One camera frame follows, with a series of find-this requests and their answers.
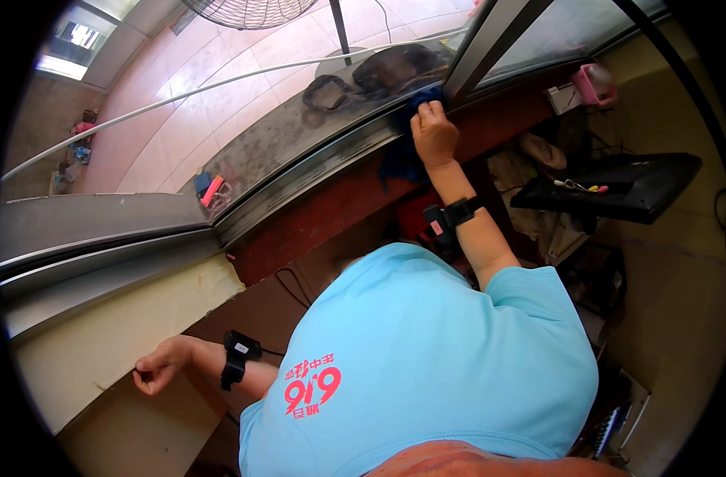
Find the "window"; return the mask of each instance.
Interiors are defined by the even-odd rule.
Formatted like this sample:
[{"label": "window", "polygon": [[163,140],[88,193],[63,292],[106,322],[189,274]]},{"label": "window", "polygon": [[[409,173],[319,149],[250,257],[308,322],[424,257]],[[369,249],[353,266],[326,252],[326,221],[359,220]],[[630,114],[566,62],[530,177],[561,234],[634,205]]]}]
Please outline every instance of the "window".
[{"label": "window", "polygon": [[[635,3],[646,14],[664,8],[662,0]],[[554,0],[493,65],[480,85],[547,62],[585,56],[632,25],[611,0]]]},{"label": "window", "polygon": [[81,80],[115,28],[116,24],[82,7],[72,7],[59,23],[55,35],[44,45],[37,69]]},{"label": "window", "polygon": [[[136,3],[73,6],[37,68],[80,80],[101,47],[120,38],[107,43]],[[662,8],[658,0],[639,4],[648,13]],[[201,16],[182,30],[164,26],[107,94],[51,76],[47,84],[33,81],[0,187],[0,283],[9,284],[8,293],[119,260],[101,257],[134,260],[170,237],[178,246],[200,235],[215,248],[232,243],[396,138],[390,115],[419,89],[444,83],[460,104],[455,91],[465,90],[465,98],[483,76],[502,81],[582,58],[631,25],[609,0],[302,5],[298,17],[266,30],[240,31]],[[339,58],[347,48],[351,55]],[[101,128],[149,105],[157,107]],[[99,130],[90,134],[93,123]],[[90,135],[44,153],[68,140],[70,129]],[[114,249],[118,255],[108,253]],[[41,270],[51,275],[38,278]]]}]

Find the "dark bag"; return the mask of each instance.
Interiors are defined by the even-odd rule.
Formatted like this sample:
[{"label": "dark bag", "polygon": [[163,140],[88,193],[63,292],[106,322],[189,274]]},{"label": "dark bag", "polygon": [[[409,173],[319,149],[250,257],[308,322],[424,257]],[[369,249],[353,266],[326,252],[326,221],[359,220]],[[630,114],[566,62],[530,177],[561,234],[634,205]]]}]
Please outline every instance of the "dark bag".
[{"label": "dark bag", "polygon": [[[354,91],[339,76],[321,75],[305,89],[302,101],[312,109],[334,111],[343,105],[397,96],[443,77],[449,61],[419,44],[387,48],[366,58],[352,72],[352,80],[361,91]],[[318,105],[317,92],[330,83],[340,89],[339,98],[330,107]]]}]

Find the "cleaning rag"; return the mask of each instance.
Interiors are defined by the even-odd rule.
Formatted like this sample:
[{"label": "cleaning rag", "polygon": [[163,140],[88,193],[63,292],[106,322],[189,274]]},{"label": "cleaning rag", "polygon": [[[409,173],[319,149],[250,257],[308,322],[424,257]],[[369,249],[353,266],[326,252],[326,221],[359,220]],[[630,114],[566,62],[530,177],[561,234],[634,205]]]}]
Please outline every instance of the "cleaning rag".
[{"label": "cleaning rag", "polygon": [[438,86],[433,86],[416,92],[406,107],[396,113],[395,127],[402,133],[402,136],[390,143],[379,166],[379,179],[385,191],[387,190],[387,177],[407,178],[412,182],[429,183],[429,176],[426,174],[424,164],[415,151],[410,119],[416,114],[421,103],[442,100],[443,91]]}]

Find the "fan pole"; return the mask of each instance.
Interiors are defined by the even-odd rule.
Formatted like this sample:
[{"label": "fan pole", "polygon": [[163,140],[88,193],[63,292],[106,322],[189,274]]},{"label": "fan pole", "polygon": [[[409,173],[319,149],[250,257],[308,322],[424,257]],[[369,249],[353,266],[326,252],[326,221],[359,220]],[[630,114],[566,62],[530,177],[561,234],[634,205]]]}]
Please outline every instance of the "fan pole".
[{"label": "fan pole", "polygon": [[[342,7],[339,6],[339,0],[329,0],[329,5],[331,5],[331,13],[334,15],[336,34],[339,35],[339,46],[342,47],[342,54],[347,55],[350,52],[350,46],[347,43],[345,21],[342,19]],[[352,64],[352,60],[350,58],[345,58],[345,64],[350,66]]]}]

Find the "person's left hand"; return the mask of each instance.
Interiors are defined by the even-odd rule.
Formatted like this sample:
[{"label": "person's left hand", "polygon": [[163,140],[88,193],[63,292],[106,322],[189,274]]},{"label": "person's left hand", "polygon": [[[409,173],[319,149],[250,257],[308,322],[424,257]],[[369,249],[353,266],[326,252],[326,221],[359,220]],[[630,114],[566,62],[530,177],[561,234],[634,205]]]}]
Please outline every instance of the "person's left hand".
[{"label": "person's left hand", "polygon": [[147,357],[138,359],[132,370],[135,386],[144,394],[155,396],[192,360],[190,340],[178,335],[167,338]]}]

